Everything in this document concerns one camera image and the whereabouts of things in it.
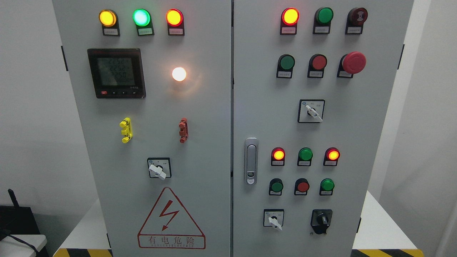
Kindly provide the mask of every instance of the white table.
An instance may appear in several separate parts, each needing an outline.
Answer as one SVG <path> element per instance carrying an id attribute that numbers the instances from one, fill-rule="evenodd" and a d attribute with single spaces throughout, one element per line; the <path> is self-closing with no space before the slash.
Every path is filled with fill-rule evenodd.
<path id="1" fill-rule="evenodd" d="M 25 242 L 33 245 L 38 251 L 41 251 L 48 242 L 45 235 L 12 235 Z M 0 241 L 1 257 L 34 257 L 37 254 L 29 246 L 19 243 L 18 241 L 7 236 Z"/>
<path id="2" fill-rule="evenodd" d="M 394 220 L 367 192 L 362 222 L 353 249 L 417 249 Z M 109 249 L 106 227 L 97 200 L 60 248 Z"/>

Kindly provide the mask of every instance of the warning triangle sign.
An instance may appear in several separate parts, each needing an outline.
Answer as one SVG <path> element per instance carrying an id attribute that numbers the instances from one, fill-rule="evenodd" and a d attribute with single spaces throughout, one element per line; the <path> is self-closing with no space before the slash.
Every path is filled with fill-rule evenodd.
<path id="1" fill-rule="evenodd" d="M 206 237 L 173 190 L 164 187 L 138 233 L 138 245 L 205 249 Z"/>

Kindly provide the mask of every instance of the white switch handle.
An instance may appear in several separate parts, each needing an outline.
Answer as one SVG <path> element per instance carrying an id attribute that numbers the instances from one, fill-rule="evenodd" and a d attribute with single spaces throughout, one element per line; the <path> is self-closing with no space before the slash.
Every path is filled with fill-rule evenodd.
<path id="1" fill-rule="evenodd" d="M 161 167 L 156 167 L 153 164 L 149 166 L 149 171 L 154 172 L 154 174 L 161 180 L 165 180 L 165 178 L 167 177 L 167 173 L 165 173 Z"/>
<path id="2" fill-rule="evenodd" d="M 317 113 L 316 110 L 314 110 L 311 107 L 309 107 L 309 105 L 306 105 L 305 107 L 306 107 L 309 115 L 311 115 L 313 118 L 319 120 L 319 122 L 322 122 L 322 118 L 320 117 L 319 113 Z"/>
<path id="3" fill-rule="evenodd" d="M 282 226 L 281 226 L 281 224 L 279 224 L 279 222 L 278 222 L 277 219 L 268 217 L 268 221 L 270 222 L 270 225 L 272 225 L 272 227 L 273 227 L 275 230 L 277 230 L 277 231 L 282 231 Z"/>

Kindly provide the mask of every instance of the gray metal panel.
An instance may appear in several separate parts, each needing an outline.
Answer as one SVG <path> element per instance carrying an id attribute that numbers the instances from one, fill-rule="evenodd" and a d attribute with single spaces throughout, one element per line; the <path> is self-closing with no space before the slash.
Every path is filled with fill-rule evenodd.
<path id="1" fill-rule="evenodd" d="M 53 4 L 114 256 L 229 255 L 230 0 Z M 154 36 L 137 36 L 132 20 L 137 8 L 150 12 Z M 171 8 L 184 14 L 184 37 L 167 34 L 165 14 Z M 120 37 L 102 35 L 102 9 L 117 13 Z M 140 48 L 146 98 L 96 99 L 88 48 Z M 182 83 L 171 78 L 178 66 L 188 73 Z M 133 125 L 133 139 L 127 144 L 121 142 L 118 125 L 125 117 Z M 178 136 L 182 117 L 189 124 L 185 144 Z M 170 157 L 173 177 L 150 179 L 148 157 Z M 205 234 L 205 250 L 138 247 L 137 234 L 165 186 L 173 189 Z M 186 229 L 183 224 L 178 230 Z"/>
<path id="2" fill-rule="evenodd" d="M 234 6 L 234 256 L 350 256 L 368 186 L 413 1 L 319 0 L 249 1 Z M 313 35 L 320 7 L 335 13 L 329 35 Z M 297 35 L 279 35 L 287 7 L 300 11 Z M 355 7 L 368 10 L 362 35 L 345 35 Z M 365 69 L 353 79 L 336 78 L 341 57 L 360 51 Z M 328 59 L 323 79 L 307 78 L 314 54 Z M 282 54 L 296 64 L 292 79 L 277 79 Z M 322 123 L 297 123 L 300 99 L 324 99 Z M 244 181 L 244 140 L 259 140 L 255 185 Z M 284 167 L 270 166 L 271 151 L 282 147 Z M 310 167 L 297 167 L 298 151 L 313 150 Z M 338 166 L 323 166 L 325 150 L 341 152 Z M 284 183 L 282 196 L 269 196 L 273 178 Z M 325 178 L 333 196 L 319 196 Z M 307 196 L 294 196 L 298 178 L 310 183 Z M 263 209 L 284 209 L 283 231 L 263 227 Z M 313 209 L 332 209 L 327 235 L 311 235 Z"/>

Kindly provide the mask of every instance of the black antenna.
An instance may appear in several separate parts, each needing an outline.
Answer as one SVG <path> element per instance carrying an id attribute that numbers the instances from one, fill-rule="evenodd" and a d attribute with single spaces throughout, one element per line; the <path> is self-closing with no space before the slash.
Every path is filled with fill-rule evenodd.
<path id="1" fill-rule="evenodd" d="M 16 209 L 19 209 L 19 203 L 16 200 L 16 195 L 14 195 L 14 191 L 11 189 L 8 189 L 8 194 L 10 194 L 11 201 L 13 202 L 13 205 Z"/>

